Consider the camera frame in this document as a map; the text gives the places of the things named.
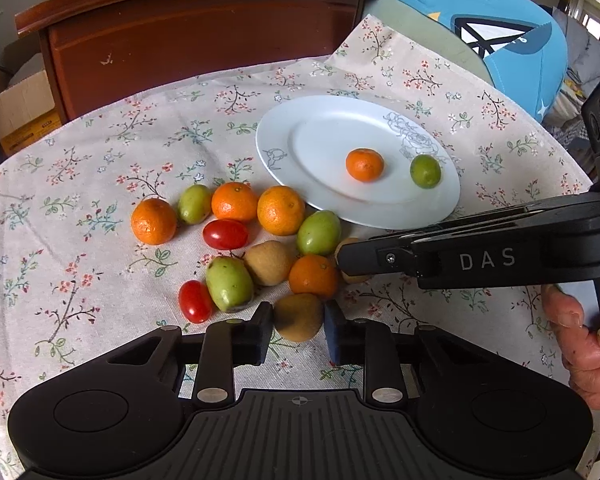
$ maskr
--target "crosshair logo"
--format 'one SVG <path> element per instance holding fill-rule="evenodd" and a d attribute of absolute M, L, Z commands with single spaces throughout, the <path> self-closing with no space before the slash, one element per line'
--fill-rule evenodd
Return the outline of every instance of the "crosshair logo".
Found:
<path fill-rule="evenodd" d="M 297 397 L 294 397 L 293 399 L 291 399 L 291 402 L 294 403 L 296 406 L 302 406 L 308 402 L 311 402 L 311 399 L 307 399 L 306 397 L 303 397 L 303 396 L 297 396 Z"/>

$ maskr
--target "red tomato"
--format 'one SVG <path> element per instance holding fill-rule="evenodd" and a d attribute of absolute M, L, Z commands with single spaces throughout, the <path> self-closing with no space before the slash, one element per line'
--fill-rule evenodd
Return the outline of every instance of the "red tomato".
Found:
<path fill-rule="evenodd" d="M 214 302 L 204 283 L 191 280 L 180 287 L 178 305 L 184 317 L 192 323 L 204 323 L 211 317 Z"/>
<path fill-rule="evenodd" d="M 231 251 L 247 244 L 249 231 L 237 220 L 214 220 L 202 230 L 202 237 L 209 247 L 220 251 Z"/>

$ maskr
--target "orange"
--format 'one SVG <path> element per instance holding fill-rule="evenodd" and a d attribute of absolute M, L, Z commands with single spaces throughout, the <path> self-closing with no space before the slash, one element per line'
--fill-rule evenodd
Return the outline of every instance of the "orange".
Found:
<path fill-rule="evenodd" d="M 173 238 L 178 226 L 176 212 L 164 200 L 149 198 L 131 213 L 131 229 L 143 244 L 161 245 Z"/>
<path fill-rule="evenodd" d="M 270 187 L 258 200 L 258 220 L 272 235 L 294 235 L 304 221 L 304 201 L 290 187 Z"/>
<path fill-rule="evenodd" d="M 347 155 L 347 171 L 360 182 L 373 182 L 384 171 L 384 159 L 380 153 L 368 148 L 358 148 Z"/>
<path fill-rule="evenodd" d="M 216 218 L 250 222 L 257 215 L 258 196 L 246 184 L 227 182 L 211 198 L 211 211 Z"/>
<path fill-rule="evenodd" d="M 324 256 L 308 254 L 291 267 L 289 286 L 294 294 L 308 292 L 328 300 L 338 290 L 338 271 Z"/>

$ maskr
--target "white plate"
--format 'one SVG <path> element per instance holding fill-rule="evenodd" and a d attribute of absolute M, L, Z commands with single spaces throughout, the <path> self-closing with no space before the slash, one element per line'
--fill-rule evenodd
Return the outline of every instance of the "white plate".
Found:
<path fill-rule="evenodd" d="M 456 168 L 436 139 L 406 117 L 358 99 L 309 96 L 281 104 L 260 121 L 256 148 L 280 184 L 356 224 L 423 227 L 449 216 L 460 198 Z M 382 155 L 379 180 L 364 184 L 347 173 L 347 154 L 356 148 Z M 434 189 L 422 189 L 411 179 L 411 161 L 423 153 L 442 168 Z"/>

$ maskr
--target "wooden headboard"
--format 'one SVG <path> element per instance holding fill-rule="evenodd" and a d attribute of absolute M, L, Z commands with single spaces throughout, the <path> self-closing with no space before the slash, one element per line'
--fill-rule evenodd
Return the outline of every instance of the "wooden headboard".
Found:
<path fill-rule="evenodd" d="M 40 34 L 62 122 L 194 75 L 331 54 L 365 0 L 49 0 L 16 16 Z"/>

